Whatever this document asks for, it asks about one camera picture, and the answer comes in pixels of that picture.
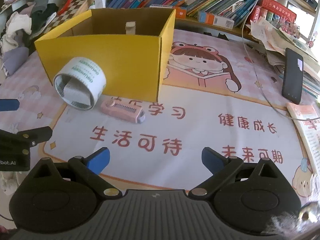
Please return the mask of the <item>white tape roll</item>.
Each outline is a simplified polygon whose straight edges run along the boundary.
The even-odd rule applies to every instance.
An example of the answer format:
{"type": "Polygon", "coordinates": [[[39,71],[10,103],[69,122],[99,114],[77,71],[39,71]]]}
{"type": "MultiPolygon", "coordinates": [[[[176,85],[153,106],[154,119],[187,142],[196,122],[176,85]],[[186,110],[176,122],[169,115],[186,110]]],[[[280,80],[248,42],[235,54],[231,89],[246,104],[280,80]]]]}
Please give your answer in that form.
{"type": "Polygon", "coordinates": [[[103,70],[85,57],[72,58],[53,79],[54,88],[61,99],[83,111],[95,106],[106,83],[103,70]]]}

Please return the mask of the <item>cartoon desk mat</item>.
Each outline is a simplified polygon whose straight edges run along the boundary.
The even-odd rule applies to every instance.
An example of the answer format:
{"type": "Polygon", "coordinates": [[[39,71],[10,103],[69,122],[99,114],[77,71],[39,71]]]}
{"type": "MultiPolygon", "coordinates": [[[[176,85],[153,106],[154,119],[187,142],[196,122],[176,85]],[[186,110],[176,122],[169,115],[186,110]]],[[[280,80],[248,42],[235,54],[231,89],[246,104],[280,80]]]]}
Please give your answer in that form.
{"type": "Polygon", "coordinates": [[[190,190],[207,179],[201,152],[210,147],[246,163],[271,159],[301,198],[310,194],[311,166],[281,95],[282,80],[252,46],[182,30],[174,44],[216,48],[241,84],[230,91],[223,83],[201,87],[196,78],[168,67],[157,102],[119,98],[140,106],[141,124],[101,112],[66,106],[53,123],[45,155],[67,161],[101,147],[111,152],[102,175],[121,189],[143,187],[190,190]]]}

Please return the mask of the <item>pile of clothes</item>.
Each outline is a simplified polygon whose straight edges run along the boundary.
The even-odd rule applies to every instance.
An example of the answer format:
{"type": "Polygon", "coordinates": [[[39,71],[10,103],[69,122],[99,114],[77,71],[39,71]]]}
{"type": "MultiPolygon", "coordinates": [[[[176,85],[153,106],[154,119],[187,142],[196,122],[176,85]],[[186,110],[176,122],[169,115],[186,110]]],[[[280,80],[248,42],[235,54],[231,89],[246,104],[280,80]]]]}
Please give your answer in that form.
{"type": "Polygon", "coordinates": [[[34,0],[15,10],[1,33],[1,72],[12,76],[29,57],[31,42],[55,18],[59,7],[48,0],[34,0]]]}

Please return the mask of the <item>black smartphone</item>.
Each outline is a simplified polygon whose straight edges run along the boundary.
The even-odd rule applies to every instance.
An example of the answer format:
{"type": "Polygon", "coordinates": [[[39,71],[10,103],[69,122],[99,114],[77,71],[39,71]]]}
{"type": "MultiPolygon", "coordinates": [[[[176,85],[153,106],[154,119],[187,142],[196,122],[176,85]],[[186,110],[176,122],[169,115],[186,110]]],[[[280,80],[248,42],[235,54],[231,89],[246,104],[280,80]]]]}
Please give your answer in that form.
{"type": "Polygon", "coordinates": [[[290,48],[285,49],[285,68],[281,94],[295,104],[300,104],[303,87],[303,57],[290,48]]]}

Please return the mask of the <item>yellow cardboard box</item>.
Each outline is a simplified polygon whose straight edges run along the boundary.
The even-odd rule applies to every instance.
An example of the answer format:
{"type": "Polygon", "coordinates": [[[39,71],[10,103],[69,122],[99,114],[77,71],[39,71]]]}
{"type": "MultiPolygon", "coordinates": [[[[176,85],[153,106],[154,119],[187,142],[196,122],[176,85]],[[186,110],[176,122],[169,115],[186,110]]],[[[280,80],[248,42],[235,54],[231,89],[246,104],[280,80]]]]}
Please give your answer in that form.
{"type": "Polygon", "coordinates": [[[74,57],[94,61],[104,72],[105,95],[158,101],[175,26],[174,9],[92,9],[35,41],[44,70],[53,80],[74,57]],[[126,35],[126,22],[136,34],[126,35]]]}

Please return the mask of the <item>wooden chess board box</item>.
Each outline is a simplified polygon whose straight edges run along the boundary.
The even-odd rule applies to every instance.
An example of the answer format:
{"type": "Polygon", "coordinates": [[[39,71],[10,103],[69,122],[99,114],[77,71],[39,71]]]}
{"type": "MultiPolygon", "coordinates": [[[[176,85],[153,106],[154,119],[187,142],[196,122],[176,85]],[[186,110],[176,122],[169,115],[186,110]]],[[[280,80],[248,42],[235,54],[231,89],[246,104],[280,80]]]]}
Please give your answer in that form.
{"type": "Polygon", "coordinates": [[[46,34],[71,18],[86,12],[93,3],[94,0],[72,0],[68,9],[60,16],[56,16],[43,33],[46,34]]]}

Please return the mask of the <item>pile of papers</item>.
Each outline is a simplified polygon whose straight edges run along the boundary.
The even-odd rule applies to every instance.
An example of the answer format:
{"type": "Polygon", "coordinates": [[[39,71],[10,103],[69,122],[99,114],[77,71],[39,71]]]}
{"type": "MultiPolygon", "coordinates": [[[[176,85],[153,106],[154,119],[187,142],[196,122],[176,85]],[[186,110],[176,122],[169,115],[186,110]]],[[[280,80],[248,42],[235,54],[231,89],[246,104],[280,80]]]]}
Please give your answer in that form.
{"type": "Polygon", "coordinates": [[[263,54],[280,77],[284,76],[285,49],[301,55],[304,61],[303,89],[314,97],[319,96],[319,61],[306,44],[275,28],[262,17],[255,23],[251,21],[249,29],[253,38],[264,46],[263,54]]]}

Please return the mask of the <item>beige wrist watch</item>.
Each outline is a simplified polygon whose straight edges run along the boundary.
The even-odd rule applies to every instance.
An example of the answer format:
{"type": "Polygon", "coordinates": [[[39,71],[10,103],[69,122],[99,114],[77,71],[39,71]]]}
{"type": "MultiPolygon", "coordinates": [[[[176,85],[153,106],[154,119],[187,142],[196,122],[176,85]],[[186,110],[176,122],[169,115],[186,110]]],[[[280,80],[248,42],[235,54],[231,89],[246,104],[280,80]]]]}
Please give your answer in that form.
{"type": "Polygon", "coordinates": [[[136,34],[136,22],[130,21],[125,24],[126,35],[135,35],[136,34]]]}

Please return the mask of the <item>blue white medicine box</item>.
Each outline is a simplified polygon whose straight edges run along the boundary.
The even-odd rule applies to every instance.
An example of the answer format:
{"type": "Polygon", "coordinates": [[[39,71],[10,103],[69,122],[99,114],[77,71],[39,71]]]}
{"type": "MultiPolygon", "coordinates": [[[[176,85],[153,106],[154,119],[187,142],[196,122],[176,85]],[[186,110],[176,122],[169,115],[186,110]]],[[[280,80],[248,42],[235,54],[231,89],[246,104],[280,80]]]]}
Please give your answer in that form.
{"type": "Polygon", "coordinates": [[[199,11],[197,15],[197,19],[201,23],[205,23],[208,25],[223,27],[226,29],[233,29],[234,21],[219,15],[214,15],[208,12],[199,11]]]}

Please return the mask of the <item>red book box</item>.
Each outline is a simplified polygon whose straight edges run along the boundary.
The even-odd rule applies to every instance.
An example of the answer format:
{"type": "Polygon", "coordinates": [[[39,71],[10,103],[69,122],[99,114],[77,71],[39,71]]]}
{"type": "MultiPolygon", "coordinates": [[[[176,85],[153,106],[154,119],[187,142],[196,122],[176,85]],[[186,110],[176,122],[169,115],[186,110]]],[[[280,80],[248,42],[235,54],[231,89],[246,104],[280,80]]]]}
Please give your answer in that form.
{"type": "Polygon", "coordinates": [[[288,22],[294,23],[296,20],[297,15],[294,12],[275,0],[259,0],[258,5],[288,22]]]}

